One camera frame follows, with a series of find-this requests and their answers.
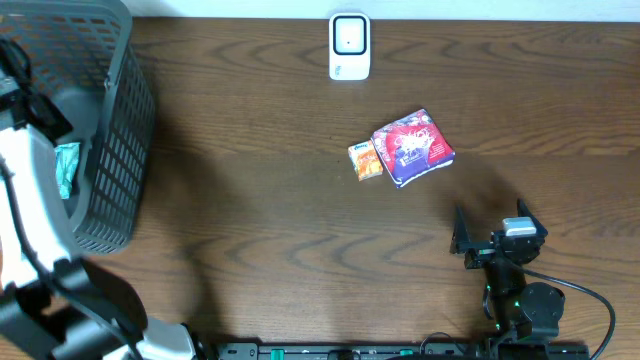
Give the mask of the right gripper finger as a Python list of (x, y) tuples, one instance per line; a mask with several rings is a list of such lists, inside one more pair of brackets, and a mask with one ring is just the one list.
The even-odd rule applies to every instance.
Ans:
[(453, 243), (470, 243), (470, 235), (466, 226), (464, 213), (461, 206), (455, 208), (454, 229), (452, 235)]
[(522, 198), (517, 199), (517, 213), (519, 217), (528, 217), (531, 219), (533, 225), (537, 231), (545, 231), (546, 228), (540, 223), (540, 221), (533, 215), (533, 213), (527, 207), (525, 201)]

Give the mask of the teal white snack packet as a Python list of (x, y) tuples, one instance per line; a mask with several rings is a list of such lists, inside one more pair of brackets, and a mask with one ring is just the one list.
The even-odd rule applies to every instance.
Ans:
[(73, 179), (80, 161), (80, 143), (72, 142), (55, 148), (55, 176), (63, 200), (70, 197)]

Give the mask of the red purple snack bag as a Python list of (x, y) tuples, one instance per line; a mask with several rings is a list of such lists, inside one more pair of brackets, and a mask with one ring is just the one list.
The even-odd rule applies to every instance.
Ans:
[(426, 109), (383, 126), (371, 140), (397, 188), (451, 165), (456, 155)]

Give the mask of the orange Kleenex tissue pack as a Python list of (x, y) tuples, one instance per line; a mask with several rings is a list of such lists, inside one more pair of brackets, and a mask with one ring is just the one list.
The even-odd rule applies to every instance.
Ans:
[(371, 140), (350, 146), (348, 155), (359, 181), (383, 173), (383, 166)]

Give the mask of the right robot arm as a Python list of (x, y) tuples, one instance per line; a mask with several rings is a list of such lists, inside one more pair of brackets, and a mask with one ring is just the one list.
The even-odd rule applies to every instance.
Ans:
[(543, 282), (529, 283), (523, 266), (539, 254), (547, 229), (525, 205), (517, 201), (517, 215), (505, 218), (490, 239), (471, 238), (461, 207), (456, 208), (450, 246), (464, 256), (467, 270), (481, 269), (486, 277), (483, 295), (485, 316), (496, 333), (468, 348), (488, 359), (546, 359), (547, 346), (559, 334), (565, 295)]

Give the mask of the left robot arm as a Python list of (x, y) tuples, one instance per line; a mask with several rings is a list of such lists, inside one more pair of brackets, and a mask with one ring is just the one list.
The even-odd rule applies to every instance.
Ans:
[(1, 333), (35, 359), (203, 359), (183, 324), (147, 315), (135, 290), (89, 261), (59, 194), (55, 147), (72, 125), (1, 42)]

